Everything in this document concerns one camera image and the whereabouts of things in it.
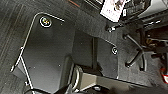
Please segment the black panel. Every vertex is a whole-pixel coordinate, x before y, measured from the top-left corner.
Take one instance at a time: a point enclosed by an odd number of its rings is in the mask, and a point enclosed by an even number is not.
[[[148,38],[168,40],[168,25],[147,31]]]
[[[114,45],[98,38],[97,61],[102,67],[103,76],[116,78],[118,76],[118,58],[112,53]]]
[[[72,58],[74,63],[92,67],[93,37],[81,32],[75,32]]]
[[[47,16],[52,25],[44,28],[40,25],[38,15],[29,35],[23,59],[28,68],[33,87],[48,92],[59,89],[61,70],[66,55],[72,53],[74,25]]]

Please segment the white label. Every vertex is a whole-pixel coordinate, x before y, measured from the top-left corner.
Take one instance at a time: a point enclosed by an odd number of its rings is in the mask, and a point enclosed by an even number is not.
[[[118,22],[126,0],[105,0],[101,15],[107,19]]]
[[[164,76],[164,80],[166,83],[168,83],[168,76]]]
[[[123,9],[123,16],[127,16],[127,10]]]

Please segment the gray metal surface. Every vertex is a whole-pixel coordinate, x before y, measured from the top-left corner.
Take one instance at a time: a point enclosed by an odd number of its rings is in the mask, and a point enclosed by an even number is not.
[[[140,18],[166,10],[167,6],[162,0],[151,0],[151,6],[139,15]]]
[[[39,19],[50,17],[52,25],[44,28]],[[61,71],[66,55],[72,53],[74,25],[46,14],[37,15],[31,29],[23,59],[34,88],[54,93],[59,89]]]
[[[27,77],[26,77],[26,72],[24,70],[22,61],[19,60],[19,63],[17,65],[17,67],[15,67],[14,70],[12,70],[12,73],[17,76],[18,78],[22,79],[23,81],[27,81]]]

